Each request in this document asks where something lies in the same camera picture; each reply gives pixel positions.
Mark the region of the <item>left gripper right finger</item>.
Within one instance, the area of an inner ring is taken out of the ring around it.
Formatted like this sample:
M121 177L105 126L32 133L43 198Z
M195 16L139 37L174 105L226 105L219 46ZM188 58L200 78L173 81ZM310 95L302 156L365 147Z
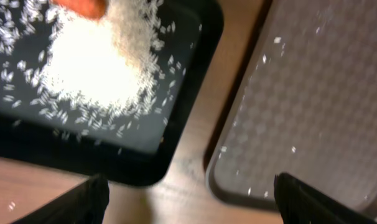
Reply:
M285 172L274 178L274 198L284 224L377 224Z

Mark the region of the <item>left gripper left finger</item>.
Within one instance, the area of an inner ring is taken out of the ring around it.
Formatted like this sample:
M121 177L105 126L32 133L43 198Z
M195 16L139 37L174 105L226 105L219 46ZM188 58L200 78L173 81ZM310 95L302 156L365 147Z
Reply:
M108 204L108 180L94 175L12 224L102 224Z

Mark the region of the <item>orange carrot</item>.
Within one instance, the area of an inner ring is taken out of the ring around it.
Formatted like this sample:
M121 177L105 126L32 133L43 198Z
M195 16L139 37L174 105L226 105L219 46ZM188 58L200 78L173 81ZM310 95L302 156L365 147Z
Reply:
M101 19L108 7L107 0L52 0L52 2L93 20Z

